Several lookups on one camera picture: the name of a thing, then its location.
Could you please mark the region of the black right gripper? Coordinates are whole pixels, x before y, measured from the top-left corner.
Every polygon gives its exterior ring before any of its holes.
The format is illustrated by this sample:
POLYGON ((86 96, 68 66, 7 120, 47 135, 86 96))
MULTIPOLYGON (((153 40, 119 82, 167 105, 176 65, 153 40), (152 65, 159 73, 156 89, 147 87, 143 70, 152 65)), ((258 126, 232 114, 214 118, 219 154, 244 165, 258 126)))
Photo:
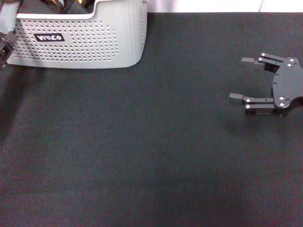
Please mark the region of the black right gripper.
POLYGON ((303 69, 295 57, 283 58, 262 52, 257 59, 243 57, 242 63, 263 67, 266 71, 277 71, 273 79, 272 95, 255 98, 230 93, 230 105, 244 106, 247 116, 287 116, 289 112, 303 106, 303 69))

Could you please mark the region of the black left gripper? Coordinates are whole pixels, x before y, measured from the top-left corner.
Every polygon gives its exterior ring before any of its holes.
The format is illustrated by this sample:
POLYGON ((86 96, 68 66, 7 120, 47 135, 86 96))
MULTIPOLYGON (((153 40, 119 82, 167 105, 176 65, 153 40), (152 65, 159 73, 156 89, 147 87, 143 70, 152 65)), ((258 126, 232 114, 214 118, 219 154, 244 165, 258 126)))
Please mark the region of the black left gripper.
POLYGON ((16 36, 13 31, 0 34, 0 68, 7 65, 7 61, 15 49, 16 36))

